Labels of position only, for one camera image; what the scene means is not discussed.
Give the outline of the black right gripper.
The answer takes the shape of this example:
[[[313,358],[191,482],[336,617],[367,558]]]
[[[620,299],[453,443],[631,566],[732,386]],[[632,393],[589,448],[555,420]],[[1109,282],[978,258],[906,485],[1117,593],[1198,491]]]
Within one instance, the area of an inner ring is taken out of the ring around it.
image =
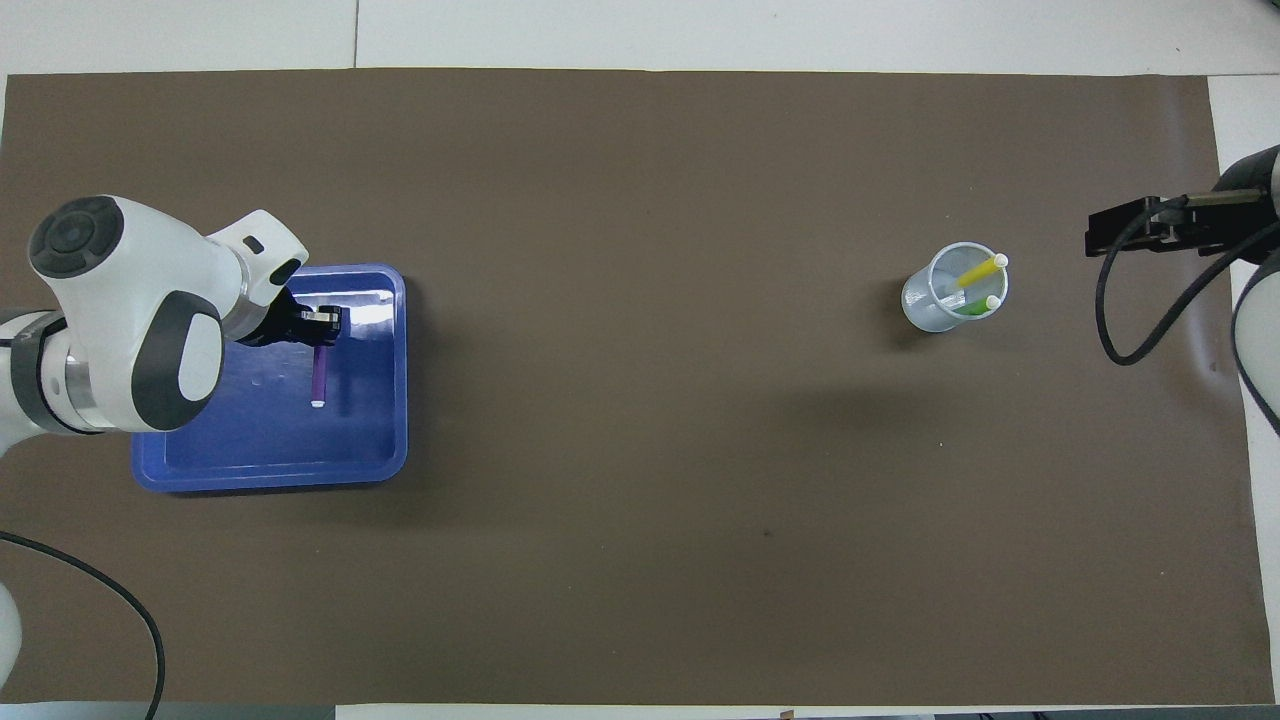
[[[1137,227],[1124,251],[1162,252],[1167,250],[1196,250],[1197,252],[1224,252],[1240,243],[1257,229],[1257,217],[1263,206],[1262,190],[1220,190],[1187,193],[1178,197],[1166,225],[1153,220],[1152,208],[1161,197],[1139,197],[1114,208],[1088,215],[1088,256],[1105,256],[1120,240],[1120,234],[1134,222]]]

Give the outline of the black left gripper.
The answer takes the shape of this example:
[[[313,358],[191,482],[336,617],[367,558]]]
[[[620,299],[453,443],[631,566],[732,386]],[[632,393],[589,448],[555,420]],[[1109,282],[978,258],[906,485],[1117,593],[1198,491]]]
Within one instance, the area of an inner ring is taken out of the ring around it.
[[[291,342],[296,343],[296,323],[298,320],[298,341],[301,343],[315,343],[315,314],[314,310],[301,309],[289,290],[280,293],[266,307],[260,322],[251,329],[236,337],[238,345],[247,347],[264,347],[268,345]],[[326,307],[326,346],[334,346],[340,338],[346,323],[346,310],[343,307]]]

